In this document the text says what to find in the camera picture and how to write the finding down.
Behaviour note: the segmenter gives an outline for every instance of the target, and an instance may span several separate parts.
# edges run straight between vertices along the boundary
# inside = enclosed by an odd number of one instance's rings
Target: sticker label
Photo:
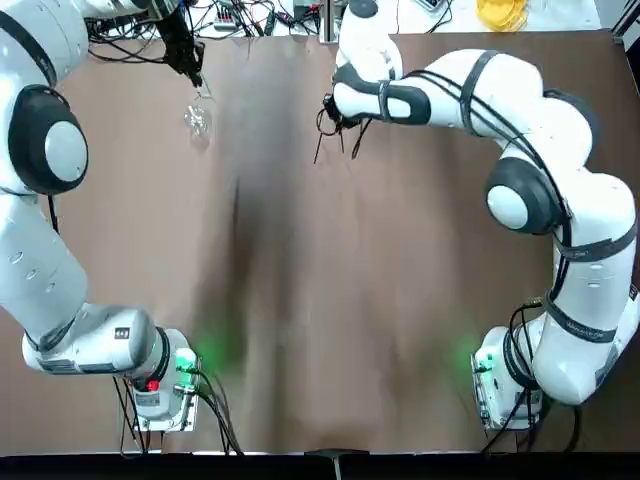
[[[139,407],[157,407],[160,405],[160,394],[154,393],[136,393],[136,405]]]
[[[115,338],[116,340],[128,340],[129,330],[129,327],[118,327],[115,329],[113,338]]]

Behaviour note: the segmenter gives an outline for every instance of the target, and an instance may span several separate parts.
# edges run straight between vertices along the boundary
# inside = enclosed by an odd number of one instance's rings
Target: clear glass
[[[191,144],[197,150],[206,150],[213,138],[213,114],[211,103],[215,102],[209,84],[202,76],[202,86],[198,88],[198,94],[194,101],[187,106],[184,113],[184,121],[189,127]]]

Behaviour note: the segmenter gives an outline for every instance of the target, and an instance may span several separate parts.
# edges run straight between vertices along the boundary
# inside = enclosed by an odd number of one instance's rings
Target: green led light
[[[176,350],[176,369],[182,371],[196,370],[198,368],[196,354],[190,348]]]

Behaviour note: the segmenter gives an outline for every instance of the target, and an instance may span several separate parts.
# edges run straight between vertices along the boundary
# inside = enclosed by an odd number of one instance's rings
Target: wire bundle
[[[139,15],[129,15],[115,20],[100,20],[88,18],[85,20],[89,42],[94,45],[109,45],[125,56],[107,57],[100,55],[89,49],[89,54],[103,62],[116,63],[166,63],[163,58],[147,58],[142,56],[142,52],[151,44],[156,32],[156,26],[148,20],[141,20]],[[110,35],[111,30],[116,30],[116,35]],[[143,40],[143,45],[136,51],[129,51],[118,45],[119,40]]]
[[[131,393],[131,388],[127,384],[125,379],[122,379],[122,385],[124,386],[126,397],[122,398],[122,392],[120,390],[120,386],[118,385],[118,380],[116,377],[111,377],[113,380],[113,385],[118,394],[118,402],[120,403],[120,408],[122,410],[122,428],[120,431],[120,455],[124,456],[123,447],[124,447],[124,427],[125,425],[129,428],[129,433],[131,433],[131,438],[133,442],[138,445],[140,448],[140,453],[147,454],[149,453],[149,444],[151,443],[151,431],[147,430],[146,438],[142,436],[142,429],[140,427],[140,418],[138,417],[138,409],[136,408],[136,402],[133,400],[133,394]],[[133,422],[129,417],[129,411],[127,410],[128,403],[131,402],[131,408],[133,409]]]
[[[196,390],[196,395],[198,395],[198,397],[200,397],[207,404],[207,406],[216,416],[216,419],[218,421],[218,429],[220,431],[220,441],[222,443],[222,449],[224,450],[225,455],[229,455],[230,450],[233,450],[236,455],[244,455],[238,443],[233,424],[231,423],[229,400],[227,398],[226,392],[224,391],[224,387],[220,382],[220,379],[217,375],[213,375],[216,385],[220,389],[220,393],[218,393],[213,388],[213,385],[209,381],[209,378],[202,371],[196,370],[193,373],[199,375],[205,381],[209,390],[208,392],[203,392],[200,388],[198,388]]]

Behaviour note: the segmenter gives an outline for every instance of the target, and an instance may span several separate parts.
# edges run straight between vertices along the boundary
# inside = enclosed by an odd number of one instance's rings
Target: metal post
[[[629,2],[622,16],[611,29],[613,39],[616,43],[622,43],[622,36],[627,33],[629,28],[638,19],[640,15],[640,2],[633,0]]]
[[[322,8],[323,28],[320,36],[322,43],[334,43],[336,34],[333,29],[333,22],[336,17],[334,0],[323,0]]]

